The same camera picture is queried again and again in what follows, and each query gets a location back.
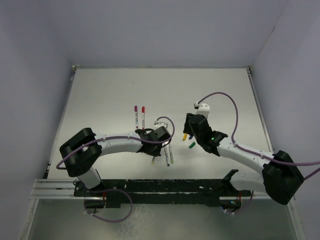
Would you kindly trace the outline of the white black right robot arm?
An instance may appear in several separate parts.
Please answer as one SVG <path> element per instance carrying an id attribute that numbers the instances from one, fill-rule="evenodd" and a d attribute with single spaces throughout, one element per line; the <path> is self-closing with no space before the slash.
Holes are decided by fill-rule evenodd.
<path id="1" fill-rule="evenodd" d="M 241 146 L 227 134 L 212 130 L 203 115 L 187 113 L 183 133 L 194 136 L 205 152 L 234 160 L 254 171 L 237 171 L 224 181 L 222 190 L 228 196 L 248 190 L 265 193 L 275 202 L 287 205 L 305 181 L 285 151 L 272 153 Z"/>

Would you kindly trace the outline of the purple whiteboard marker pen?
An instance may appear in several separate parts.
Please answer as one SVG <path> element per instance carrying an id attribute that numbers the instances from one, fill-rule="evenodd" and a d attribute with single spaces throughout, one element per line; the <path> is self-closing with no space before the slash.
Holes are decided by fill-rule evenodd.
<path id="1" fill-rule="evenodd" d="M 134 106 L 134 114 L 135 114 L 135 128 L 139 128 L 139 117 L 138 117 L 138 106 Z"/>

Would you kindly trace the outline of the red whiteboard marker pen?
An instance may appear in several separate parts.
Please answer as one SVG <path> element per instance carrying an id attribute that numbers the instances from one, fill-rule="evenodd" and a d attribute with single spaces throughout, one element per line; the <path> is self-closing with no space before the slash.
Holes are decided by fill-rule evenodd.
<path id="1" fill-rule="evenodd" d="M 141 114 L 142 114 L 142 129 L 145 129 L 145 106 L 142 106 L 141 108 Z"/>

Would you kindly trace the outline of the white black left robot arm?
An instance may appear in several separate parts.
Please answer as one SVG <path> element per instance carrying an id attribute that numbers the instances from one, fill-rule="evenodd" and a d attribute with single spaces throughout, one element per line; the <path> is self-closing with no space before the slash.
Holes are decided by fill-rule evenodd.
<path id="1" fill-rule="evenodd" d="M 144 153 L 159 157 L 163 145 L 171 139 L 172 135 L 164 126 L 119 135 L 96 134 L 87 127 L 60 146 L 62 161 L 56 168 L 66 170 L 69 177 L 81 181 L 91 196 L 98 196 L 103 191 L 103 184 L 93 165 L 99 157 L 117 153 Z"/>

